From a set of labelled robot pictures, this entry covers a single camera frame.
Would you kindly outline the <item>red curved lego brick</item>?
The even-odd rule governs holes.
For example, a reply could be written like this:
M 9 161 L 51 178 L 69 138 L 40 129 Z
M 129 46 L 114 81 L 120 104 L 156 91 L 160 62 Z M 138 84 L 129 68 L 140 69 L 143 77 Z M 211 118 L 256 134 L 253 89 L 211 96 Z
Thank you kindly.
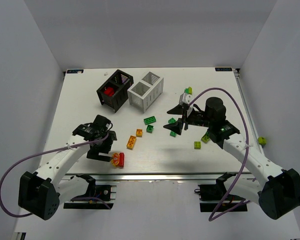
M 111 86 L 105 87 L 103 93 L 109 97 L 112 97 L 115 94 L 115 89 Z

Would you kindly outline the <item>yellow butterfly lego brick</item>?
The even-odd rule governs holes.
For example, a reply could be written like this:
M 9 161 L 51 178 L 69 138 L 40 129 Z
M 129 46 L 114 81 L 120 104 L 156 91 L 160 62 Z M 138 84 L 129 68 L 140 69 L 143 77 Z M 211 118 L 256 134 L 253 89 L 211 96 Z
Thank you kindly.
M 114 153 L 110 162 L 116 167 L 120 163 L 120 155 L 118 153 Z

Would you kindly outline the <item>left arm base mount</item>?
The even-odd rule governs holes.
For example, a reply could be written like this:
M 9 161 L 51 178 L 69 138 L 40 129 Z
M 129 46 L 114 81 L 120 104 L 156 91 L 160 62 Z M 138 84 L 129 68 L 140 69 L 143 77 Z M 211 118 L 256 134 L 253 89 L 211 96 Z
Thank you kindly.
M 80 180 L 85 180 L 87 188 L 84 194 L 71 198 L 63 204 L 64 209 L 72 210 L 111 210 L 116 199 L 117 186 L 97 183 L 96 179 L 87 174 L 77 174 Z

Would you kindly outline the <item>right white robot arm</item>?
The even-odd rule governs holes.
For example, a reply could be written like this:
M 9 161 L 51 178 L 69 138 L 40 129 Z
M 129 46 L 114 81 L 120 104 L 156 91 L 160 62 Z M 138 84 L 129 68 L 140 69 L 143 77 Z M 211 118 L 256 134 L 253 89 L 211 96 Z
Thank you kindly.
M 254 202 L 273 220 L 300 206 L 299 173 L 282 168 L 249 146 L 247 137 L 226 119 L 226 107 L 220 98 L 208 98 L 205 109 L 201 110 L 191 103 L 190 95 L 184 94 L 179 104 L 167 113 L 180 118 L 164 125 L 165 129 L 181 135 L 189 125 L 206 127 L 211 141 L 244 164 L 255 178 L 252 181 L 236 173 L 224 173 L 216 179 L 218 193 L 230 193 Z

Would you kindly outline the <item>orange small lego brick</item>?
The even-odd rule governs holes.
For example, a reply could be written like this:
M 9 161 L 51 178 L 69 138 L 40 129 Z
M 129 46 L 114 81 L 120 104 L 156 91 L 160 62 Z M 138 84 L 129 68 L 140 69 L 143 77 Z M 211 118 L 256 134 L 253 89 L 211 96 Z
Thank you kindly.
M 143 136 L 143 130 L 140 129 L 140 128 L 137 128 L 137 129 L 136 129 L 135 136 L 136 136 L 137 138 L 141 138 L 141 137 Z

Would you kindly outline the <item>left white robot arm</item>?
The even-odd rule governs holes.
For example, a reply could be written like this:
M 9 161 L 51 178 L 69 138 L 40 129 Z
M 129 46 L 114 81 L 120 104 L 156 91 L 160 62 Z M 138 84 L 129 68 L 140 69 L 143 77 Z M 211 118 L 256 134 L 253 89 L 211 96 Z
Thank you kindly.
M 21 176 L 18 205 L 43 220 L 49 220 L 65 202 L 100 201 L 92 176 L 80 173 L 69 180 L 63 180 L 63 177 L 82 156 L 111 161 L 109 152 L 117 140 L 112 127 L 112 122 L 102 115 L 97 115 L 93 122 L 80 124 L 64 148 L 57 150 L 46 164 Z

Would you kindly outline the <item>orange long lego brick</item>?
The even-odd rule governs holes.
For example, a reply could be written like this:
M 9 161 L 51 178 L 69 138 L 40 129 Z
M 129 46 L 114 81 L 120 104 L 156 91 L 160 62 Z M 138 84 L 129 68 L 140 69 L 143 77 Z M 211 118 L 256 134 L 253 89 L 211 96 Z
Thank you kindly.
M 129 137 L 129 139 L 128 139 L 127 144 L 126 144 L 126 148 L 129 149 L 129 150 L 133 150 L 136 141 L 137 141 L 137 137 L 131 135 L 131 136 Z

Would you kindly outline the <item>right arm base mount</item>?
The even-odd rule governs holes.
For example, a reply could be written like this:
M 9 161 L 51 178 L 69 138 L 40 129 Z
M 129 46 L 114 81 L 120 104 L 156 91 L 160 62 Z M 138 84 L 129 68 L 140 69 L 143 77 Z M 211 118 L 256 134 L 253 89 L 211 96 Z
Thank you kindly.
M 217 204 L 227 191 L 224 186 L 224 182 L 235 176 L 236 174 L 226 172 L 222 176 L 218 177 L 214 184 L 198 185 L 198 187 L 194 190 L 194 193 L 199 196 L 199 206 L 201 213 L 212 213 L 214 208 L 217 206 Z M 234 207 L 242 200 L 242 197 L 229 194 L 216 212 L 224 212 Z

